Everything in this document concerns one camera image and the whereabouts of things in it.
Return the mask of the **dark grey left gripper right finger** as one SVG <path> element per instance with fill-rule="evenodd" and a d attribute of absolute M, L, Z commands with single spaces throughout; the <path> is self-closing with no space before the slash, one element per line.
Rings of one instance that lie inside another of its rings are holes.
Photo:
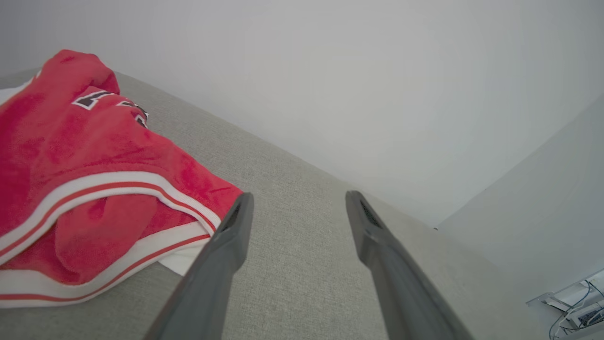
<path fill-rule="evenodd" d="M 360 191 L 345 205 L 354 245 L 375 284 L 391 340 L 470 340 L 472 335 Z"/>

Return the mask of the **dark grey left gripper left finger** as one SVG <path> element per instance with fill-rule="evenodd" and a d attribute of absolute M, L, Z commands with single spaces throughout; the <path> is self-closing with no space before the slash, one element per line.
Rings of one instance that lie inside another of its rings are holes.
<path fill-rule="evenodd" d="M 237 197 L 145 334 L 147 340 L 219 340 L 235 273 L 248 254 L 254 196 Z"/>

